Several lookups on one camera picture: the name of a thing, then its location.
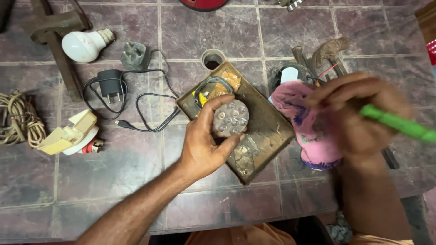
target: red plastic part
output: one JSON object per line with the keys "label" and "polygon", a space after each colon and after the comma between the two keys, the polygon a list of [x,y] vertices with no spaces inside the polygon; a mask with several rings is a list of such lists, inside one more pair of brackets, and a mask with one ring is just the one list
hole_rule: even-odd
{"label": "red plastic part", "polygon": [[92,152],[92,146],[94,145],[94,142],[95,142],[95,138],[92,139],[85,147],[82,148],[82,153],[86,154]]}
{"label": "red plastic part", "polygon": [[427,51],[432,65],[436,65],[436,40],[427,43]]}
{"label": "red plastic part", "polygon": [[219,9],[228,0],[179,0],[188,8],[201,12],[209,12]]}

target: tiled floor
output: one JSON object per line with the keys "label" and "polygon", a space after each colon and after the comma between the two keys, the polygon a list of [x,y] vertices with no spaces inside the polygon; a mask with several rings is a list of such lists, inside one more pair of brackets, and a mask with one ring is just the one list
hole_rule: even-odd
{"label": "tiled floor", "polygon": [[[7,32],[0,34],[0,92],[19,88],[36,95],[38,114],[51,131],[67,125],[68,117],[86,106],[70,101],[48,47],[32,43],[22,31],[20,24],[31,13],[29,2],[17,0]],[[66,0],[50,2],[56,13],[72,9]],[[417,107],[417,121],[435,125],[436,88],[413,17],[413,11],[428,0],[305,0],[291,13],[273,2],[230,0],[215,12],[200,13],[178,0],[80,0],[93,30],[109,28],[117,38],[96,62],[76,65],[81,82],[103,69],[122,69],[122,47],[132,40],[164,52],[168,67],[157,53],[150,67],[168,69],[168,79],[179,95],[207,75],[201,55],[216,48],[268,97],[272,92],[270,72],[293,58],[292,47],[301,45],[310,56],[323,42],[347,35],[352,45],[341,56],[347,70],[371,71],[389,79]],[[319,71],[328,66],[326,62]],[[142,126],[134,98],[144,92],[169,93],[159,76],[127,78],[128,102],[120,119]],[[97,99],[87,94],[100,110]],[[174,102],[147,97],[140,108],[150,126],[157,126],[172,112]],[[2,147],[0,220],[8,222],[0,224],[0,242],[75,239],[97,217],[179,157],[187,122],[179,115],[155,134],[99,122],[107,140],[99,154],[48,157],[25,144]],[[392,148],[402,166],[392,172],[402,196],[435,184],[434,149],[401,137]],[[326,173],[303,169],[299,150],[292,142],[248,187],[243,187],[227,166],[221,167],[179,195],[153,224],[150,234],[336,209]]]}

